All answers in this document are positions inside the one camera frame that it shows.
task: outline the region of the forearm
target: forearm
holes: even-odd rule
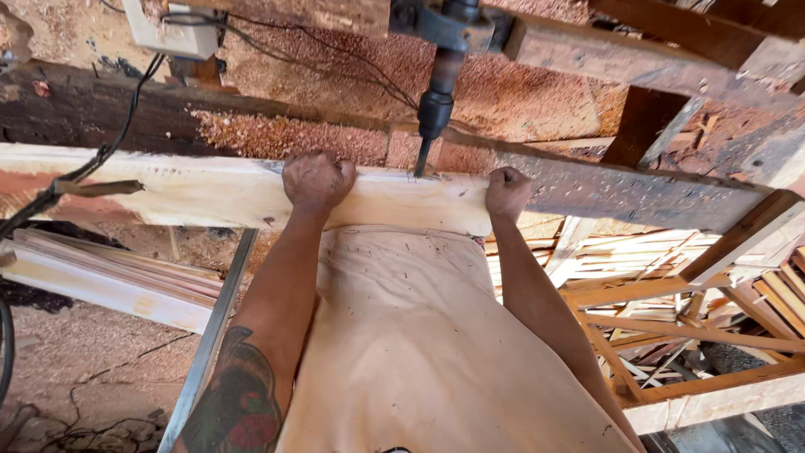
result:
[[[271,365],[283,414],[313,313],[319,242],[327,217],[328,212],[294,208],[231,323],[254,332],[249,343]]]
[[[545,342],[632,443],[642,444],[609,391],[587,335],[534,259],[514,222],[492,219],[500,256],[503,305]]]

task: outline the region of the hand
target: hand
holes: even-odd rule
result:
[[[531,179],[511,167],[503,167],[489,174],[486,190],[486,210],[492,220],[517,222],[526,208],[533,189]]]
[[[329,152],[291,156],[285,162],[285,194],[294,208],[330,214],[355,185],[355,164],[332,162]]]

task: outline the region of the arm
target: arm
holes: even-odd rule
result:
[[[623,410],[609,392],[578,320],[554,289],[517,229],[517,218],[531,194],[531,180],[513,168],[499,168],[490,174],[486,209],[492,220],[500,256],[503,305],[562,359],[626,437],[639,451],[645,451]]]
[[[355,166],[337,168],[327,154],[288,160],[291,219],[254,274],[174,451],[274,450],[313,314],[321,231],[354,182]]]

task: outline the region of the stack of wooden strips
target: stack of wooden strips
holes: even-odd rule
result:
[[[805,247],[799,247],[790,262],[778,271],[764,272],[753,287],[766,298],[788,326],[805,338]]]
[[[695,230],[586,238],[571,257],[563,261],[562,280],[555,281],[555,284],[557,287],[563,284],[568,289],[594,289],[673,277],[719,238],[719,235]],[[558,241],[533,239],[526,242],[534,258],[544,267],[552,259]],[[492,282],[499,296],[502,280],[497,244],[487,243],[485,248]],[[739,262],[751,264],[760,259],[761,255],[744,255]]]
[[[173,264],[39,230],[0,243],[2,277],[201,334],[223,281]]]

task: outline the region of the black hose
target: black hose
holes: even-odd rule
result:
[[[3,354],[2,378],[0,378],[0,408],[6,401],[6,394],[11,385],[11,373],[14,371],[14,319],[11,317],[11,308],[0,298],[0,326],[5,337],[6,350]]]

